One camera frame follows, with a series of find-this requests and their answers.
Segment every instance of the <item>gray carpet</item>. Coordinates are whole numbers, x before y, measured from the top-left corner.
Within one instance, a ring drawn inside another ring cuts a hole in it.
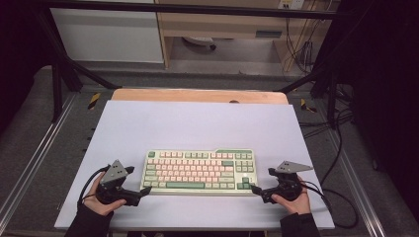
[[[168,73],[102,73],[107,80],[126,87],[166,87],[166,88],[201,88],[201,89],[236,89],[272,91],[287,85],[285,80],[271,76],[249,75],[202,75]],[[97,85],[88,79],[87,86],[75,101],[71,112],[50,147],[31,186],[12,217],[7,230],[56,231],[53,228],[58,216],[57,207],[64,202],[78,166],[83,159],[83,149],[88,148],[88,138],[94,134],[94,128],[100,118],[112,91],[97,89]],[[17,182],[43,135],[49,126],[52,111],[50,75],[42,71],[37,75],[32,94],[25,102],[15,120],[0,139],[0,161],[2,172],[0,200],[4,202],[10,189]],[[321,121],[319,113],[302,110],[300,98],[305,97],[312,103],[308,94],[309,85],[289,94],[299,121]],[[94,92],[102,92],[94,110],[87,106]],[[359,135],[356,125],[347,123],[342,126],[344,146],[351,157],[358,175],[371,199],[378,218],[388,236],[419,236],[418,224],[413,219],[404,202],[398,195],[385,173],[372,168],[372,161]],[[307,138],[306,145],[319,179],[324,175],[336,155],[327,132]],[[339,164],[325,182],[324,188],[334,190],[349,199],[353,199]],[[333,218],[341,224],[352,222],[354,215],[349,205],[340,198],[326,194],[333,206]],[[336,228],[323,230],[324,236],[370,236],[360,216],[359,224],[352,229]]]

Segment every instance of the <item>space bar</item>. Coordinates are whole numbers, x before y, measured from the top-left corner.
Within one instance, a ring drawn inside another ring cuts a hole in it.
[[[203,189],[205,183],[167,182],[166,189]]]

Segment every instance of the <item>white tabletop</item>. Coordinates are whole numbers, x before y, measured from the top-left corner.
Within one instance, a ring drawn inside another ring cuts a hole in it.
[[[293,106],[186,102],[109,101],[55,222],[66,229],[89,177],[120,160],[133,166],[123,184],[138,191],[149,149],[215,150],[249,148],[255,153],[258,186],[278,185],[268,168],[288,160],[312,166]],[[319,187],[314,171],[298,173]],[[334,228],[320,196],[308,192],[318,228]],[[253,197],[147,196],[139,206],[115,211],[111,228],[120,230],[279,230],[286,216],[278,204]]]

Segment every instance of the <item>sleeve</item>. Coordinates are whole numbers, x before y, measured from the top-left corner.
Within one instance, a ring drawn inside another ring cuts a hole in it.
[[[65,237],[106,237],[113,215],[113,212],[107,216],[100,215],[82,204]]]
[[[283,237],[319,237],[317,226],[311,213],[291,214],[281,220]]]

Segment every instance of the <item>mechanical keyboard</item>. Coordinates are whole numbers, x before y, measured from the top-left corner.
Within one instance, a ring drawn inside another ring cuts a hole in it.
[[[152,195],[253,196],[257,186],[255,156],[250,149],[150,150],[141,189]]]

